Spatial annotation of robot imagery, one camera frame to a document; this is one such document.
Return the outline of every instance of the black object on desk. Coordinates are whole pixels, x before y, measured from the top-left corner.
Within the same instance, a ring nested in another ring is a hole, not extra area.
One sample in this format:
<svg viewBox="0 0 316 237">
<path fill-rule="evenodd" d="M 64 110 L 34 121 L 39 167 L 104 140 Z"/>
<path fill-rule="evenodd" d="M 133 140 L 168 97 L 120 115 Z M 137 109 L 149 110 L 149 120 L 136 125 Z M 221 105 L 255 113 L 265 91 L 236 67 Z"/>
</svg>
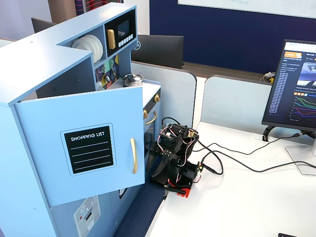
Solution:
<svg viewBox="0 0 316 237">
<path fill-rule="evenodd" d="M 286 235 L 286 234 L 278 234 L 277 237 L 296 237 L 296 236 L 289 236 L 289 235 Z"/>
<path fill-rule="evenodd" d="M 182 69 L 183 36 L 138 35 L 141 47 L 131 51 L 132 61 Z"/>
<path fill-rule="evenodd" d="M 33 29 L 35 33 L 38 33 L 40 31 L 46 30 L 47 28 L 50 28 L 54 25 L 56 25 L 56 23 L 51 23 L 48 21 L 43 21 L 37 18 L 31 18 L 32 20 L 32 24 L 33 24 Z"/>
</svg>

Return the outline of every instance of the whiteboard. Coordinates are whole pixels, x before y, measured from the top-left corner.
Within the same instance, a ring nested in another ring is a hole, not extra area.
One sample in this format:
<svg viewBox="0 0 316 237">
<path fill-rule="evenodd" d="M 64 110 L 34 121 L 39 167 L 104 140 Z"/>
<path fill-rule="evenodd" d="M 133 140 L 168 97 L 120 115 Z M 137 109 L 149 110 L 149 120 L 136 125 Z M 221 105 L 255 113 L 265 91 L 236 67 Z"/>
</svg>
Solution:
<svg viewBox="0 0 316 237">
<path fill-rule="evenodd" d="M 178 4 L 316 18 L 316 0 L 178 0 Z"/>
</svg>

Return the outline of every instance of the red component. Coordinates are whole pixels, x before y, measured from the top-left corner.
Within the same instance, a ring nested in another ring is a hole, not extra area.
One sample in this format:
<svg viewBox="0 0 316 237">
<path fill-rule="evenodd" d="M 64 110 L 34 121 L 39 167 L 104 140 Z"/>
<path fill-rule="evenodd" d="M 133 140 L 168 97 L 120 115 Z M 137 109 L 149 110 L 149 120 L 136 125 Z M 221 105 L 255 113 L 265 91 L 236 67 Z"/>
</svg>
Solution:
<svg viewBox="0 0 316 237">
<path fill-rule="evenodd" d="M 168 184 L 169 184 L 170 186 L 172 186 L 172 187 L 177 188 L 177 186 L 175 186 L 175 185 L 170 181 L 170 179 L 168 179 Z M 182 190 L 182 191 L 185 191 L 186 194 L 177 193 L 177 195 L 178 195 L 178 196 L 181 195 L 182 197 L 186 196 L 186 198 L 188 198 L 191 189 L 183 188 L 183 189 L 181 189 L 181 190 Z"/>
</svg>

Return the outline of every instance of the microwave display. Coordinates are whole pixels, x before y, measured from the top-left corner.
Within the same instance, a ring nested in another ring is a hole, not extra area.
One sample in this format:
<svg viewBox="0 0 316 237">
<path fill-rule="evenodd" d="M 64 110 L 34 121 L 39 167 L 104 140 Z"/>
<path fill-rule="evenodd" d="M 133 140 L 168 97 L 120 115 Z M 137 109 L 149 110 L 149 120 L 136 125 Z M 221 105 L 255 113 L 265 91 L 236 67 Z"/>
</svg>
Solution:
<svg viewBox="0 0 316 237">
<path fill-rule="evenodd" d="M 118 39 L 122 39 L 130 33 L 130 24 L 129 20 L 123 22 L 118 26 Z"/>
</svg>

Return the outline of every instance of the floor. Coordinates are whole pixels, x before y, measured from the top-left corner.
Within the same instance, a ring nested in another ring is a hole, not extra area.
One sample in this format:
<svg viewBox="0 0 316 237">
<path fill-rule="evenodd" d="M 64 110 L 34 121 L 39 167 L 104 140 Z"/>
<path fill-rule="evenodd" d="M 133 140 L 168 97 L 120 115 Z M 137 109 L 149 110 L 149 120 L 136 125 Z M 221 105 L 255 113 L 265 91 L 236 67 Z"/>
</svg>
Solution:
<svg viewBox="0 0 316 237">
<path fill-rule="evenodd" d="M 200 64 L 195 64 L 195 63 L 187 63 L 187 62 L 184 63 L 184 65 L 182 66 L 182 69 L 191 71 L 197 77 L 201 77 L 201 78 L 209 78 L 212 75 L 221 75 L 221 76 L 227 76 L 227 77 L 259 81 L 260 78 L 263 76 L 262 74 L 258 74 L 258 73 L 250 73 L 250 72 L 244 72 L 244 71 L 238 71 L 238 70 L 232 70 L 232 69 L 226 69 L 226 68 L 200 65 Z"/>
</svg>

